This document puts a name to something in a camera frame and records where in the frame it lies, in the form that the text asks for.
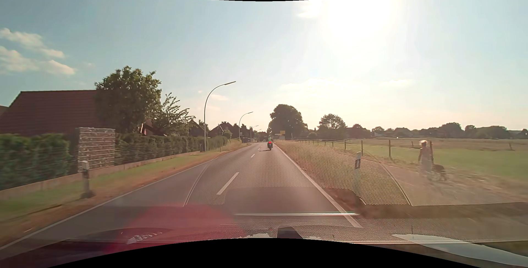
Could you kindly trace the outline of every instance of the dog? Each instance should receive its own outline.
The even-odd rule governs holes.
[[[446,169],[442,165],[434,164],[432,170],[436,173],[439,173],[443,180],[447,180]]]

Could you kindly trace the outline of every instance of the street lamp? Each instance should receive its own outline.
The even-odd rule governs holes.
[[[242,140],[242,138],[240,137],[240,121],[242,120],[242,116],[240,117],[240,119],[238,121],[238,138],[241,139],[241,140]]]
[[[249,138],[251,138],[251,133],[253,132],[253,128],[255,127],[251,127],[251,131],[249,131]]]
[[[218,87],[221,87],[221,86],[227,86],[227,85],[230,85],[232,84],[233,82],[228,82],[226,84],[223,84],[223,85],[219,85]],[[203,106],[203,151],[206,152],[207,151],[207,126],[205,124],[205,107],[207,106],[207,100],[209,99],[209,96],[211,95],[211,93],[213,93],[213,91],[216,89],[212,89],[211,92],[209,93],[209,95],[207,95],[207,98],[205,99],[205,105]]]

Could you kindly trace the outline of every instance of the woman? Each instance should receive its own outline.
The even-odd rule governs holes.
[[[431,180],[432,157],[431,149],[427,147],[427,140],[420,141],[422,148],[418,156],[418,162],[421,162],[422,171],[425,171],[427,179]]]

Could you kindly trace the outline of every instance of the hedge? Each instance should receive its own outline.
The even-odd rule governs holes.
[[[0,134],[0,190],[65,176],[75,169],[62,134]]]
[[[127,164],[174,154],[200,150],[203,137],[142,136],[137,133],[117,134],[115,138],[115,164]],[[228,144],[224,136],[208,138],[208,150]]]

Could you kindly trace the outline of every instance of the grass verge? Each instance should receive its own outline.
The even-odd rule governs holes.
[[[146,184],[171,176],[182,170],[245,147],[239,141],[195,156],[176,157],[90,179],[90,189],[96,194],[80,199],[81,182],[65,184],[50,190],[30,193],[10,200],[0,200],[0,246],[85,211],[93,206],[125,194]]]

